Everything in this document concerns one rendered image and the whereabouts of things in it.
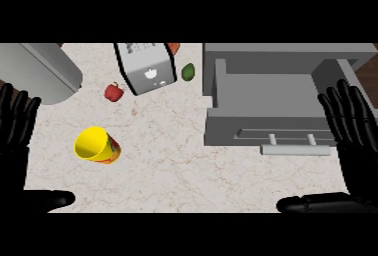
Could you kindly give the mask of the red bell pepper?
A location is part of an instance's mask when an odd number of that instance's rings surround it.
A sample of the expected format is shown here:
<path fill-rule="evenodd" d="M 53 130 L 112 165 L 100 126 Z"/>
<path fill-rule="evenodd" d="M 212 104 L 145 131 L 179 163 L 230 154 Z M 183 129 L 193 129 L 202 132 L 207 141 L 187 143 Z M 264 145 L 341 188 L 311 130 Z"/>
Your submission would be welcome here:
<path fill-rule="evenodd" d="M 124 90 L 119 88 L 116 82 L 108 85 L 103 96 L 111 102 L 116 102 L 124 95 Z"/>

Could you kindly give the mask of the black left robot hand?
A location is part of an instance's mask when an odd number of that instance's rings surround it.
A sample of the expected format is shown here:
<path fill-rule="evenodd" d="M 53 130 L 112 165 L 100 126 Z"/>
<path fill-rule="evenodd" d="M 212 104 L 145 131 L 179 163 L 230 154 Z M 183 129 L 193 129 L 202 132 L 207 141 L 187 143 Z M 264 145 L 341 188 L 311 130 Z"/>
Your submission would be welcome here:
<path fill-rule="evenodd" d="M 13 85 L 0 88 L 0 210 L 18 213 L 47 213 L 69 206 L 75 195 L 62 190 L 26 190 L 29 140 L 41 99 L 28 98 L 22 90 L 13 95 Z"/>

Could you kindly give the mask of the green bell pepper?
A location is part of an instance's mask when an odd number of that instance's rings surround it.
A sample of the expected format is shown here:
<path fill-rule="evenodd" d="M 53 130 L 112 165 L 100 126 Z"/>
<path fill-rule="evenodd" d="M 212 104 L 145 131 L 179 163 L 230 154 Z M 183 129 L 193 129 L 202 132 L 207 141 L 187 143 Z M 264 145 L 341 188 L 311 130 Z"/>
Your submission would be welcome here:
<path fill-rule="evenodd" d="M 195 77 L 195 65 L 189 63 L 181 69 L 181 79 L 190 81 Z"/>

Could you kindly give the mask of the yellow cup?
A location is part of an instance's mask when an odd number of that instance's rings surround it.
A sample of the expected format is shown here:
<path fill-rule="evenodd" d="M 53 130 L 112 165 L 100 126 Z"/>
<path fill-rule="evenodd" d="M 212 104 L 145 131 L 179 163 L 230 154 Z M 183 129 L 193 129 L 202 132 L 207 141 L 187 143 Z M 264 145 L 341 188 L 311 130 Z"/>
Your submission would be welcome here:
<path fill-rule="evenodd" d="M 80 159 L 111 164 L 119 157 L 121 147 L 100 126 L 80 132 L 74 142 L 74 153 Z"/>

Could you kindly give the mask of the silver toaster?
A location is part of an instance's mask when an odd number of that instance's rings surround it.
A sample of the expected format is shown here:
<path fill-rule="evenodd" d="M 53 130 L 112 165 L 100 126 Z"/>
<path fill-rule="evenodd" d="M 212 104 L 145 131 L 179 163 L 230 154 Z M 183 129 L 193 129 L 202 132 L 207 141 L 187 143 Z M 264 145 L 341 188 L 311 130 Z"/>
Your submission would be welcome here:
<path fill-rule="evenodd" d="M 167 43 L 115 43 L 114 50 L 119 72 L 136 96 L 177 81 Z"/>

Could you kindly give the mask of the grey rounded appliance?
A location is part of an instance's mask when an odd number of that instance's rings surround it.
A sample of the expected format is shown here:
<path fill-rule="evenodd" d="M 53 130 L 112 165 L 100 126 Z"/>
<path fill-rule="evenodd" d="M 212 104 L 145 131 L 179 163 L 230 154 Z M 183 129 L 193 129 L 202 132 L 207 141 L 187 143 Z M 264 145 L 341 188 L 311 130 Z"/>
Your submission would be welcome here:
<path fill-rule="evenodd" d="M 78 92 L 83 73 L 56 43 L 0 43 L 0 80 L 54 105 Z"/>

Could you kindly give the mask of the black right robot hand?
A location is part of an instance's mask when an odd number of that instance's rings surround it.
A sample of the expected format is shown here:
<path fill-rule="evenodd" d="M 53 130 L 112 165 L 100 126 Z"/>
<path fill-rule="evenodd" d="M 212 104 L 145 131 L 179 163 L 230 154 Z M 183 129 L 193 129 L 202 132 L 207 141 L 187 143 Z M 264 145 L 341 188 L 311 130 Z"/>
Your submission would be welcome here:
<path fill-rule="evenodd" d="M 280 213 L 378 213 L 378 123 L 362 92 L 344 79 L 317 95 L 337 142 L 348 192 L 282 198 Z"/>

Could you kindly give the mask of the grey open drawer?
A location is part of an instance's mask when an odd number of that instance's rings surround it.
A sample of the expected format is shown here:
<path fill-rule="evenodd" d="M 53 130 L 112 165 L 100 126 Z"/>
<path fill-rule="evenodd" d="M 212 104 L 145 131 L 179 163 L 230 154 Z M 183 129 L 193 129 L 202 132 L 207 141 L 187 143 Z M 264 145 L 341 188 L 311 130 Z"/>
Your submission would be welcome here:
<path fill-rule="evenodd" d="M 207 146 L 260 146 L 273 134 L 279 144 L 335 145 L 317 89 L 308 74 L 229 74 L 215 60 L 212 107 L 207 110 Z"/>

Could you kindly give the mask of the grey cabinet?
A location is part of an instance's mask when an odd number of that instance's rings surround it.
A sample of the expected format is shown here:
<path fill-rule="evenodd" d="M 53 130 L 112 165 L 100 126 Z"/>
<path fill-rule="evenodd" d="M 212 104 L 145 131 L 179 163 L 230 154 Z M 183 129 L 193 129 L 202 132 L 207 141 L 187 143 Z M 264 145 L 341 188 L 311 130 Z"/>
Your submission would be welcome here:
<path fill-rule="evenodd" d="M 354 71 L 378 54 L 369 43 L 207 43 L 204 94 L 212 98 L 215 60 L 229 74 L 308 74 L 320 90 L 341 78 L 356 82 Z"/>

